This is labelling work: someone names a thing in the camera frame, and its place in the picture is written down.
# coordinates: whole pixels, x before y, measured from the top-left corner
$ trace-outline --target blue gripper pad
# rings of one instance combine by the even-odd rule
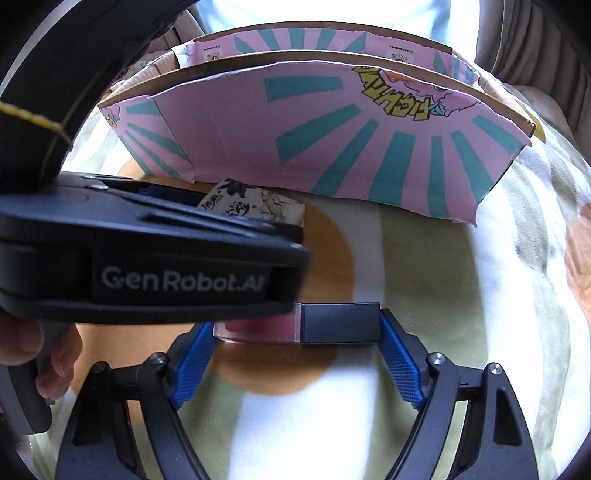
[[[382,341],[378,344],[400,396],[418,410],[425,403],[420,371],[388,319],[382,315]]]
[[[175,384],[169,398],[177,410],[195,395],[216,343],[213,322],[204,323],[176,370]]]

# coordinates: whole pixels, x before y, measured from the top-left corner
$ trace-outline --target yellow cord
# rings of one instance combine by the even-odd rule
[[[29,110],[25,110],[23,108],[19,108],[15,105],[11,105],[10,103],[5,103],[0,100],[0,113],[4,113],[6,115],[15,116],[24,120],[25,122],[29,122],[30,124],[36,125],[41,128],[45,128],[54,132],[55,134],[61,136],[65,142],[68,144],[69,149],[72,149],[72,139],[68,136],[64,128],[58,124],[57,122],[53,122],[48,118],[42,115],[35,115],[31,113]]]

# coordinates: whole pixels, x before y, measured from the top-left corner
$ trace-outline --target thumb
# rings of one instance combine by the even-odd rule
[[[0,364],[20,365],[34,359],[43,346],[43,329],[36,320],[0,313]]]

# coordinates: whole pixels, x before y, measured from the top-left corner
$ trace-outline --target trigger handle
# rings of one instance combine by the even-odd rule
[[[0,405],[8,424],[21,435],[42,433],[51,427],[52,402],[37,391],[35,380],[51,360],[51,349],[68,323],[41,322],[44,343],[37,357],[23,365],[0,365]]]

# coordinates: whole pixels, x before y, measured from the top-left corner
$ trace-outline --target human hand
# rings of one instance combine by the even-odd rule
[[[43,346],[41,324],[0,313],[0,364],[21,365],[33,360]],[[72,383],[74,362],[82,352],[82,339],[76,325],[70,325],[55,342],[51,362],[36,379],[42,397],[58,399]]]

